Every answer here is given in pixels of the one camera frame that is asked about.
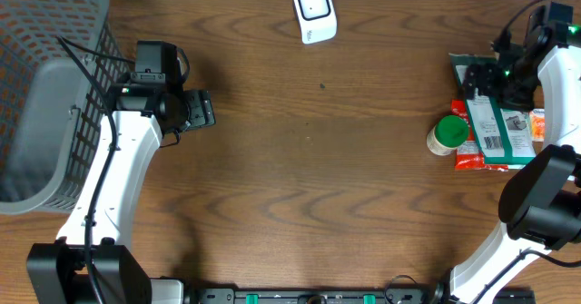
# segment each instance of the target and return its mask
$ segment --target green package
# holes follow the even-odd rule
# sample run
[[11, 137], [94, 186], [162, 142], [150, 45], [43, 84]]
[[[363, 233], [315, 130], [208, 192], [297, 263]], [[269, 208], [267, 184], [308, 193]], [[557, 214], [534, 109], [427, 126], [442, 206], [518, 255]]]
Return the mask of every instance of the green package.
[[[451, 54], [458, 86], [471, 64], [495, 63], [493, 57]], [[465, 100], [470, 126], [486, 164], [522, 165], [535, 157], [528, 113], [500, 109], [497, 101], [484, 95]]]

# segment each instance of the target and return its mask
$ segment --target green component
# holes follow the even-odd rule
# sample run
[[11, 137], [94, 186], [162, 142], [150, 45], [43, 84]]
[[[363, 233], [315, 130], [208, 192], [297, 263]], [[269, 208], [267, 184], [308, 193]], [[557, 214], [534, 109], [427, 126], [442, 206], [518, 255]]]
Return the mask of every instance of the green component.
[[375, 296], [363, 295], [363, 304], [375, 304]]
[[258, 304], [258, 295], [246, 295], [246, 304]]
[[470, 128], [464, 119], [450, 115], [436, 125], [436, 139], [449, 148], [457, 148], [468, 139]]

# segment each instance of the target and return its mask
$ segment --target barcode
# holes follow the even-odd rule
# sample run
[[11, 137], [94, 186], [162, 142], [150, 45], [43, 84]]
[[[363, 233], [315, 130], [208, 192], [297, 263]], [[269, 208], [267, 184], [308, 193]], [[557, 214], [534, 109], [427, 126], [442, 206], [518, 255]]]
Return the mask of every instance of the barcode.
[[502, 141], [500, 140], [500, 136], [485, 137], [484, 142], [487, 144], [487, 150], [502, 149]]

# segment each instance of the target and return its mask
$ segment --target wooden tabletop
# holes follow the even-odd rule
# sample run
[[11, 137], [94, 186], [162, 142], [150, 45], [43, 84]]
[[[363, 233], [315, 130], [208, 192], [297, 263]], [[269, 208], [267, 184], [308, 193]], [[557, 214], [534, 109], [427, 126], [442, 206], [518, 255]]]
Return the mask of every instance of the wooden tabletop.
[[[454, 155], [433, 155], [426, 135], [456, 96], [448, 54], [490, 54], [528, 0], [333, 1], [337, 36], [304, 45], [292, 0], [111, 0], [123, 52], [134, 56], [138, 39], [179, 45], [192, 64], [186, 88], [210, 90], [216, 114], [149, 166], [132, 252], [151, 277], [433, 284], [493, 230], [512, 173], [455, 172]], [[581, 0], [566, 2], [581, 13]], [[26, 256], [65, 219], [0, 217], [2, 302], [35, 301]], [[578, 260], [581, 247], [554, 256]], [[512, 285], [538, 303], [577, 303], [580, 280], [537, 261]]]

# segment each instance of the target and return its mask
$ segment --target wooden table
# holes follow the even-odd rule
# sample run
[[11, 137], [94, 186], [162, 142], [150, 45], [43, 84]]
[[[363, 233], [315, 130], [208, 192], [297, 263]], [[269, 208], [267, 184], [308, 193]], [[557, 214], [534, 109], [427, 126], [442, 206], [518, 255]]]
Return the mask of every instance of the wooden table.
[[[111, 0], [123, 52], [138, 39], [182, 47], [186, 87], [211, 91], [217, 120], [153, 157], [133, 255], [150, 276], [197, 285], [435, 283], [492, 231], [512, 176], [455, 172], [453, 155], [429, 152], [426, 134], [456, 96], [448, 54], [490, 54], [526, 2], [334, 0], [337, 36], [306, 46], [291, 0]], [[65, 219], [0, 217], [2, 302], [35, 301], [26, 256]], [[580, 278], [537, 261], [512, 285], [538, 303], [577, 303]]]

